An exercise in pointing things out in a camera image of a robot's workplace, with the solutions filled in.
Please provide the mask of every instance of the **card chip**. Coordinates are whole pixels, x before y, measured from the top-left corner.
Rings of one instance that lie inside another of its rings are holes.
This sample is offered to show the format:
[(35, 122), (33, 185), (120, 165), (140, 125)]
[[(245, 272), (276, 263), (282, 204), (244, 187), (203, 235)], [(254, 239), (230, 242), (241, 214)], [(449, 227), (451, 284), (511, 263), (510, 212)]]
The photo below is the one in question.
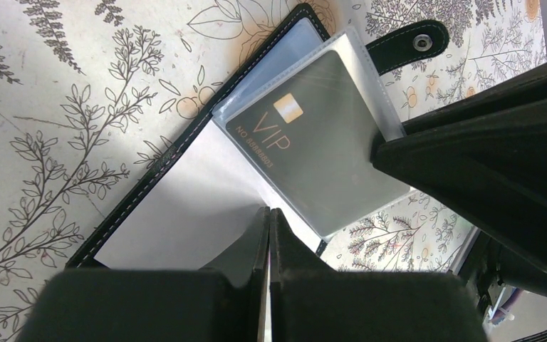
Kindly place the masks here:
[(277, 100), (273, 106), (286, 123), (291, 123), (293, 120), (303, 115), (303, 110), (291, 93), (288, 93)]

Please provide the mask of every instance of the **table surface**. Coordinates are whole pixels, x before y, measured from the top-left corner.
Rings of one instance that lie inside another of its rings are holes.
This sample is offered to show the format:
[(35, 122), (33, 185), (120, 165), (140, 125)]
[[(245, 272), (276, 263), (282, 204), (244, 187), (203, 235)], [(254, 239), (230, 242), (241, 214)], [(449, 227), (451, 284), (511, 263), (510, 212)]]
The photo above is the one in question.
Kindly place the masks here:
[[(383, 77), (402, 120), (546, 61), (539, 0), (0, 1), (0, 341), (297, 2), (331, 33), (355, 25), (364, 43), (421, 19), (448, 26), (445, 53)], [(442, 271), (471, 228), (420, 192), (376, 209), (324, 260)]]

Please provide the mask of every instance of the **black strap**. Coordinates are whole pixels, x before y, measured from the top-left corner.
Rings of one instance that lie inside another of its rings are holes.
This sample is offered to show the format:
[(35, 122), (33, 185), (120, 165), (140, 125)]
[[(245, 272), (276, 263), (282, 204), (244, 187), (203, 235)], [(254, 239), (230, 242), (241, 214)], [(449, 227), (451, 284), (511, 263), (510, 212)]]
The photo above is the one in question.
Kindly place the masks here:
[[(415, 39), (429, 37), (432, 45), (426, 51), (415, 48)], [(369, 43), (366, 49), (382, 75), (393, 69), (422, 59), (433, 58), (449, 44), (449, 34), (444, 24), (435, 20), (423, 20), (382, 36)]]

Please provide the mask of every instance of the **tablecloth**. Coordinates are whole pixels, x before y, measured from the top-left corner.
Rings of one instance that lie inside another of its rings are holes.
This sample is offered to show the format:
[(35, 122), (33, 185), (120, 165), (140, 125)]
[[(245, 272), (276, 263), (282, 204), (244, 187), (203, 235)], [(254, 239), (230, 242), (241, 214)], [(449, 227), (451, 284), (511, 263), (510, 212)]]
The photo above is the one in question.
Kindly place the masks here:
[[(442, 56), (383, 77), (402, 120), (546, 61), (539, 0), (0, 0), (0, 341), (298, 2), (364, 43), (421, 19), (447, 25)], [(414, 192), (345, 228), (323, 257), (439, 271), (470, 227)]]

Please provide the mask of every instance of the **floral tablecloth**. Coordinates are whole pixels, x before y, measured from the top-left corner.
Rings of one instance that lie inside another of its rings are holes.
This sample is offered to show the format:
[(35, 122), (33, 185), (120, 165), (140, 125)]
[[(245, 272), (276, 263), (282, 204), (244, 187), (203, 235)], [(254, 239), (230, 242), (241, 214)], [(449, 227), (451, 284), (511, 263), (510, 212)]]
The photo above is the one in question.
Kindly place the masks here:
[[(0, 0), (0, 341), (15, 338), (46, 280), (304, 1), (331, 33), (351, 23), (365, 43), (445, 22), (442, 56), (383, 78), (402, 120), (546, 61), (538, 0)], [(470, 227), (414, 192), (347, 227), (323, 257), (339, 269), (439, 271)]]

